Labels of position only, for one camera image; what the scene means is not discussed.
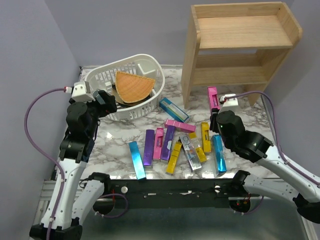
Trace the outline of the pink toothpaste box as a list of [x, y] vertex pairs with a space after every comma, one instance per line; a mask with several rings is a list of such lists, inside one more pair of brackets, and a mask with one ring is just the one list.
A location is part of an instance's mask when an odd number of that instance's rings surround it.
[[176, 127], [176, 129], [178, 131], [181, 131], [181, 132], [184, 132], [184, 133], [187, 133], [187, 134], [193, 133], [193, 132], [196, 131], [196, 126], [195, 125], [184, 123], [184, 122], [179, 122], [179, 121], [172, 120], [172, 119], [167, 119], [164, 122], [164, 126], [166, 128], [168, 128], [169, 126]]
[[220, 110], [220, 101], [218, 98], [218, 91], [215, 86], [209, 86], [207, 88], [207, 97], [209, 103], [209, 109], [212, 110]]
[[153, 160], [161, 159], [162, 145], [163, 145], [164, 129], [158, 127], [155, 131], [154, 147], [153, 147]]

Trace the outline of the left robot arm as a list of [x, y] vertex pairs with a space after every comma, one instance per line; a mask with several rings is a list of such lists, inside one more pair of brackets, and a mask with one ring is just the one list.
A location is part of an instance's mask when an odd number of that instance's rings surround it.
[[34, 240], [79, 240], [82, 224], [99, 197], [110, 194], [110, 177], [94, 173], [76, 196], [81, 176], [95, 145], [100, 119], [117, 111], [116, 100], [104, 90], [95, 90], [92, 100], [69, 100], [67, 129], [59, 146], [57, 177], [47, 210], [29, 236]]

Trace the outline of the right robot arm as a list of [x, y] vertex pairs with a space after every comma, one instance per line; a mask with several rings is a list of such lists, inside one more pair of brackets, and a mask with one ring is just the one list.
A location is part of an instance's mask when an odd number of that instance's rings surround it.
[[210, 130], [221, 136], [226, 149], [242, 159], [262, 166], [282, 181], [262, 179], [239, 170], [230, 183], [230, 191], [282, 200], [295, 206], [305, 219], [320, 222], [320, 178], [285, 156], [278, 146], [262, 134], [245, 129], [242, 119], [231, 110], [214, 112]]

